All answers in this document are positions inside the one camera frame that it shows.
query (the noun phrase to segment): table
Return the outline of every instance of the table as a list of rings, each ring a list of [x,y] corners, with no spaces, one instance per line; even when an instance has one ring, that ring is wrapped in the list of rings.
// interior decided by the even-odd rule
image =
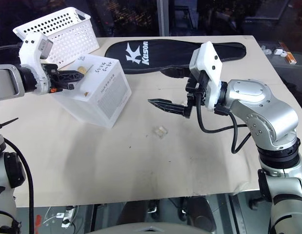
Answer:
[[[141,38],[99,38],[103,55],[113,43]],[[297,134],[302,140],[302,109],[283,85],[253,36],[177,37],[195,42],[241,42],[247,55],[223,63],[221,80],[258,79],[274,95],[290,104],[299,116]],[[81,123],[67,113],[52,95],[26,94],[0,102],[0,123],[19,120],[0,132],[25,155],[34,181],[35,206],[96,204],[174,196],[238,193],[258,189],[258,153],[253,140],[233,155],[233,130],[203,133],[195,110],[190,119],[165,113],[149,98],[187,99],[187,79],[159,72],[127,75],[132,96],[112,129]],[[202,108],[209,129],[231,125],[229,117]],[[163,126],[160,139],[154,130]],[[239,130],[238,139],[247,134]],[[15,190],[17,206],[28,205],[28,187]]]

